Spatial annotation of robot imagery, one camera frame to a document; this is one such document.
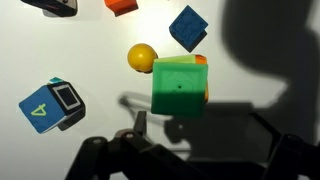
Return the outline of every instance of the number 4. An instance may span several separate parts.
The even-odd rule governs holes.
[[[31,115],[32,116],[46,116],[47,113],[44,110],[44,107],[46,107],[45,103],[39,105],[39,107],[37,109],[35,109],[34,111],[31,112]]]

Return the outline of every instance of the white surface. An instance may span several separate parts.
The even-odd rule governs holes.
[[[279,79],[242,69],[227,53],[221,40],[222,0],[138,0],[138,10],[119,17],[102,0],[79,0],[78,5],[75,17],[49,18],[18,0],[2,1],[0,179],[63,179],[84,139],[99,135],[111,140],[117,130],[131,127],[132,118],[118,99],[126,92],[151,96],[152,75],[132,70],[127,52],[143,42],[159,57],[189,54],[168,30],[186,5],[209,23],[208,35],[192,53],[208,58],[210,101],[246,100],[266,107],[286,88]],[[55,128],[40,135],[18,103],[54,76],[73,84],[87,115],[65,132]],[[162,127],[149,124],[148,130],[155,142],[173,146]]]

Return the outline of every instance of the black object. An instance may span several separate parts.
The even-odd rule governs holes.
[[[146,133],[146,112],[138,113],[134,129],[123,129],[108,142],[103,137],[84,141],[66,180],[109,179],[122,171],[131,180],[297,180],[320,179],[320,149],[294,135],[281,135],[256,113],[250,114],[272,135],[269,163],[183,161],[162,145],[152,145]]]
[[[21,0],[24,3],[47,10],[60,17],[75,16],[77,0]]]

